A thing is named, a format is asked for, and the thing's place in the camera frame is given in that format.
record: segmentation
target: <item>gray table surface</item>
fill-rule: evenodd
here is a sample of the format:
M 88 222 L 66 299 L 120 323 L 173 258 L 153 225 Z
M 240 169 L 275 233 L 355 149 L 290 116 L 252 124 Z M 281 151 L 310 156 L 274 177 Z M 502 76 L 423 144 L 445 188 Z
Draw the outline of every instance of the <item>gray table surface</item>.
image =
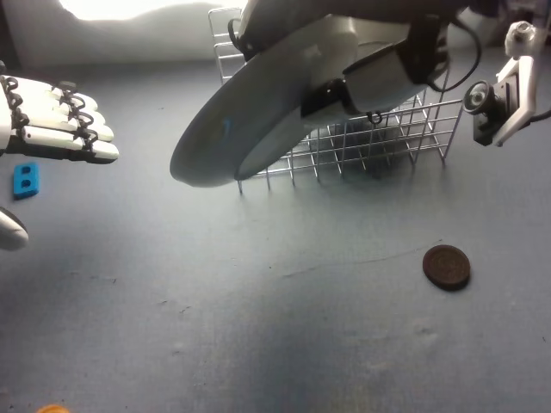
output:
M 489 52 L 473 79 L 504 62 Z M 498 149 L 466 116 L 446 168 L 431 153 L 380 180 L 282 176 L 239 196 L 169 173 L 214 64 L 56 73 L 99 101 L 121 158 L 39 160 L 41 193 L 19 202 L 28 158 L 0 159 L 1 204 L 32 238 L 0 252 L 0 411 L 549 411 L 551 121 Z M 438 243 L 469 256 L 466 290 L 425 279 Z

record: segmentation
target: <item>metal wire basket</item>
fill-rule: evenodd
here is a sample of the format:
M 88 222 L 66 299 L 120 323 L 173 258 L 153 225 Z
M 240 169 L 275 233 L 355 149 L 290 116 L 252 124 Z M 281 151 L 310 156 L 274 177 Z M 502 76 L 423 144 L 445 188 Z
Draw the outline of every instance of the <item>metal wire basket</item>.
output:
M 222 84 L 245 63 L 241 52 L 229 41 L 227 32 L 230 19 L 240 15 L 240 8 L 212 9 L 208 13 Z M 443 89 L 448 80 L 449 72 L 444 76 Z M 308 170 L 313 171 L 318 180 L 321 170 L 342 175 L 352 165 L 376 174 L 382 165 L 390 167 L 396 157 L 409 157 L 415 166 L 419 154 L 429 151 L 435 152 L 444 164 L 461 114 L 461 100 L 444 101 L 444 93 L 426 89 L 382 114 L 378 125 L 371 123 L 367 116 L 361 116 L 314 130 L 257 176 L 264 177 L 270 188 L 273 175 L 288 174 L 294 184 L 296 174 Z M 243 193 L 243 183 L 238 182 L 238 186 Z

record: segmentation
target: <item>white robotic arm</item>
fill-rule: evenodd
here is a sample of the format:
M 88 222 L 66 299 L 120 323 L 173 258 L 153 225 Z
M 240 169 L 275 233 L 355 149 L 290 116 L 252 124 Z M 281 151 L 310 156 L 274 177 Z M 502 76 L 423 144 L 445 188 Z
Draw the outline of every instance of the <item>white robotic arm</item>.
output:
M 119 157 L 94 99 L 72 83 L 52 86 L 21 77 L 0 76 L 0 156 L 112 163 Z M 23 223 L 0 207 L 0 250 L 28 243 Z

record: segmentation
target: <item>brown disc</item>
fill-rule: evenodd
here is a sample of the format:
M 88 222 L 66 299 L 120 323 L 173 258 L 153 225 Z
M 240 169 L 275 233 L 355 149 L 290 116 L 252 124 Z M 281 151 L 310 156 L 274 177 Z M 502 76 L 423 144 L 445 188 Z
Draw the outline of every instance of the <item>brown disc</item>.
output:
M 451 245 L 438 245 L 424 255 L 423 271 L 435 286 L 457 291 L 468 284 L 471 264 L 463 251 Z

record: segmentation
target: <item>blue block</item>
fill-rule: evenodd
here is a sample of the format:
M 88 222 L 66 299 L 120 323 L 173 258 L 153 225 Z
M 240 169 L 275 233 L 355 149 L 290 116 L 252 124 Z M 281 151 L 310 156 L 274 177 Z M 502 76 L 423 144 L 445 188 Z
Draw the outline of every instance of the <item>blue block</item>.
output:
M 22 200 L 35 196 L 40 191 L 38 164 L 23 163 L 14 168 L 14 198 Z

